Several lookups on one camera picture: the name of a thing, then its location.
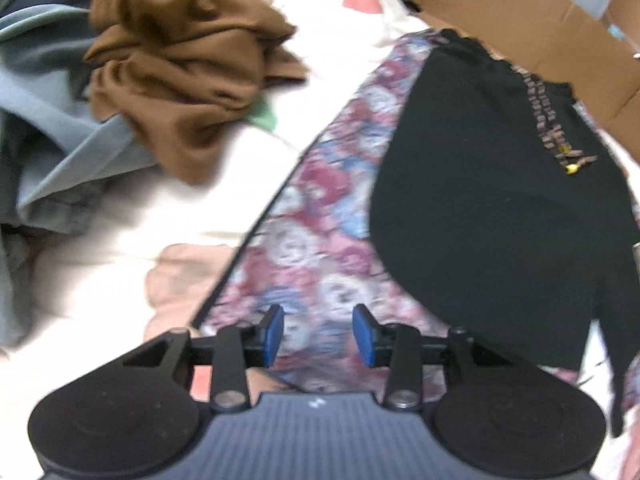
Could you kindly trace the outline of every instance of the white fabric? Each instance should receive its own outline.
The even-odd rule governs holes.
[[[270,89],[274,135],[233,127],[217,179],[193,189],[161,170],[119,178],[90,231],[46,250],[34,271],[38,333],[0,357],[0,477],[41,475],[28,416],[51,390],[139,345],[152,316],[146,273],[175,243],[238,245],[302,151],[333,120],[394,41],[425,28],[399,0],[364,14],[343,0],[275,0],[298,27],[286,47],[310,69],[306,84]]]

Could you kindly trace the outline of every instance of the red patch on white fabric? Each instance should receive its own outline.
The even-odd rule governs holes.
[[[382,14],[380,0],[344,0],[342,6],[366,14]]]

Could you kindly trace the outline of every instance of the white bed sheet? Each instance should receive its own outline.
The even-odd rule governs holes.
[[[188,187],[158,168],[120,177],[89,232],[44,251],[34,270],[42,323],[20,349],[0,356],[0,477],[42,474],[26,433],[34,405],[51,390],[142,341],[152,317],[146,273],[168,245],[236,246],[269,203],[300,153],[394,41],[425,28],[399,0],[363,13],[344,0],[274,0],[298,27],[286,47],[310,69],[301,86],[270,89],[273,135],[232,127],[221,171],[210,186]]]

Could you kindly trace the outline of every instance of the pile of clothes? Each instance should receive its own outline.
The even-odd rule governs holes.
[[[268,127],[262,90],[306,68],[281,46],[295,28],[263,0],[2,4],[0,346],[12,346],[32,323],[31,238],[82,233],[118,174],[159,163],[208,182],[225,125]]]

